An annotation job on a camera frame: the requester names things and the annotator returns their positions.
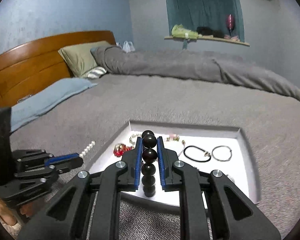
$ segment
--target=black bead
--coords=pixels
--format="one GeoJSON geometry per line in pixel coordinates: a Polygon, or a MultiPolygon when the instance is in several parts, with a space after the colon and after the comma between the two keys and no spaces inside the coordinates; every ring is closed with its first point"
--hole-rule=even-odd
{"type": "Polygon", "coordinates": [[[157,138],[152,134],[145,135],[142,144],[146,148],[153,148],[157,145],[157,138]]]}
{"type": "Polygon", "coordinates": [[[142,158],[146,163],[153,163],[158,155],[154,149],[145,149],[142,153],[142,158]]]}
{"type": "Polygon", "coordinates": [[[144,186],[151,187],[155,184],[155,177],[154,176],[143,176],[141,181],[144,186]]]}
{"type": "Polygon", "coordinates": [[[155,194],[155,186],[152,187],[145,187],[143,186],[143,192],[145,193],[146,197],[153,197],[155,194]]]}
{"type": "Polygon", "coordinates": [[[141,167],[141,172],[145,176],[152,176],[155,174],[155,166],[152,163],[145,163],[141,167]]]}
{"type": "Polygon", "coordinates": [[[143,138],[144,136],[148,135],[148,134],[151,134],[151,135],[154,135],[154,133],[150,130],[145,130],[142,135],[141,135],[141,138],[143,138]]]}

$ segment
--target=window sill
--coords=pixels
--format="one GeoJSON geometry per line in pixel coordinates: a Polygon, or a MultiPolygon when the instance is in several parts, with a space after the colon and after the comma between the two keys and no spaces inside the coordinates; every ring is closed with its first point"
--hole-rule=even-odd
{"type": "MultiPolygon", "coordinates": [[[[173,38],[172,36],[166,36],[164,39],[165,40],[178,40],[179,38],[173,38]]],[[[214,37],[210,37],[210,36],[198,37],[197,40],[221,41],[221,42],[228,42],[228,43],[239,44],[239,45],[244,45],[244,46],[250,47],[250,44],[246,43],[246,42],[231,41],[231,40],[227,40],[227,39],[214,38],[214,37]]]]}

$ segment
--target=blue pillow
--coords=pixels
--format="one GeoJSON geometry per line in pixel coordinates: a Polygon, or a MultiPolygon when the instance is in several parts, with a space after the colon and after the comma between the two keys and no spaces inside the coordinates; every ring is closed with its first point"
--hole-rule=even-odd
{"type": "Polygon", "coordinates": [[[97,84],[82,78],[63,78],[11,109],[11,132],[46,114],[56,105],[97,84]]]}

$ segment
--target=black strap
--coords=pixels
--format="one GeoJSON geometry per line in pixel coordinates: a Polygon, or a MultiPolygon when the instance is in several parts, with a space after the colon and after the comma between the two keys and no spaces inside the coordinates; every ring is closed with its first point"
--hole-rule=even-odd
{"type": "Polygon", "coordinates": [[[207,163],[208,161],[211,160],[211,154],[209,154],[209,159],[208,159],[208,160],[205,160],[205,161],[199,161],[199,160],[195,160],[195,159],[189,157],[188,155],[186,155],[186,149],[188,149],[188,148],[190,148],[190,147],[197,148],[197,149],[203,151],[204,153],[207,153],[207,151],[204,150],[204,149],[201,149],[201,148],[199,148],[199,147],[197,147],[197,146],[194,146],[194,145],[189,145],[189,146],[187,146],[186,148],[184,148],[184,150],[183,150],[183,154],[184,154],[188,159],[190,159],[190,160],[192,160],[192,161],[195,161],[195,162],[199,162],[199,163],[207,163]]]}

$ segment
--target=thin gray bracelet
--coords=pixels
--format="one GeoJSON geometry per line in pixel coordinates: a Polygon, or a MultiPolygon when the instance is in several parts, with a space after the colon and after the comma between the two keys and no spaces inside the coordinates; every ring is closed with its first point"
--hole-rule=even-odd
{"type": "Polygon", "coordinates": [[[217,146],[217,147],[214,147],[214,148],[213,148],[213,150],[212,150],[212,152],[211,152],[211,155],[212,155],[212,157],[215,158],[217,161],[220,161],[220,162],[228,162],[229,160],[231,160],[231,157],[232,157],[232,150],[231,150],[231,148],[230,148],[229,146],[227,146],[227,145],[220,145],[220,146],[217,146]],[[227,159],[227,160],[220,160],[220,159],[216,158],[216,157],[213,155],[213,151],[214,151],[215,149],[221,148],[221,147],[226,147],[226,148],[229,149],[229,151],[230,151],[230,158],[229,158],[229,159],[227,159]]]}

